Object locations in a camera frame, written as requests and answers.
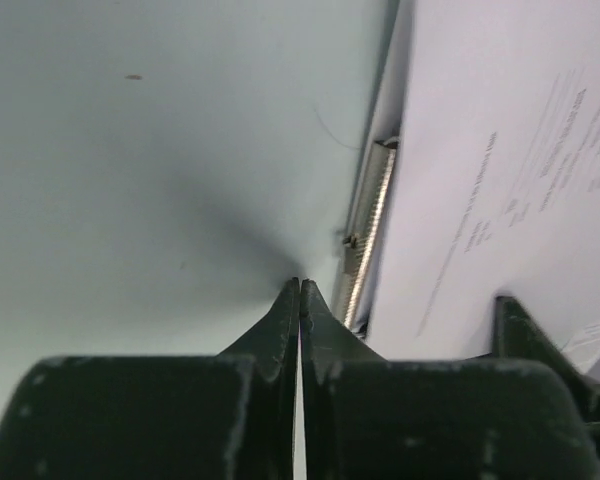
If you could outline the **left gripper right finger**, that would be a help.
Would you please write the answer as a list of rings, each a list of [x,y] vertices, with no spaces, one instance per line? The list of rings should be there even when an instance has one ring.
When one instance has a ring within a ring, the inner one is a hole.
[[[306,473],[311,479],[600,479],[576,396],[530,354],[541,334],[511,297],[492,351],[389,361],[300,293]]]

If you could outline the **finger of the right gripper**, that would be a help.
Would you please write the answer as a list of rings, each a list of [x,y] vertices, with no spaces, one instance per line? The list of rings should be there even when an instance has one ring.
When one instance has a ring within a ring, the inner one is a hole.
[[[495,299],[492,356],[537,361],[551,368],[569,389],[600,459],[600,382],[578,372],[514,297]]]

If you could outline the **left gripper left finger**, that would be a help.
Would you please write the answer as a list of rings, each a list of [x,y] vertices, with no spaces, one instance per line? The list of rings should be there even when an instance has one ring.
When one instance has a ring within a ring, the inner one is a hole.
[[[289,479],[300,285],[212,356],[37,362],[0,420],[0,479]]]

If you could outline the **sparse text paper sheet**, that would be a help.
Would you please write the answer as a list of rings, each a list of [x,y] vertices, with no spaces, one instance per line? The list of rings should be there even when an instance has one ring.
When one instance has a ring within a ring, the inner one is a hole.
[[[515,297],[600,357],[600,1],[420,1],[369,345],[488,349]]]

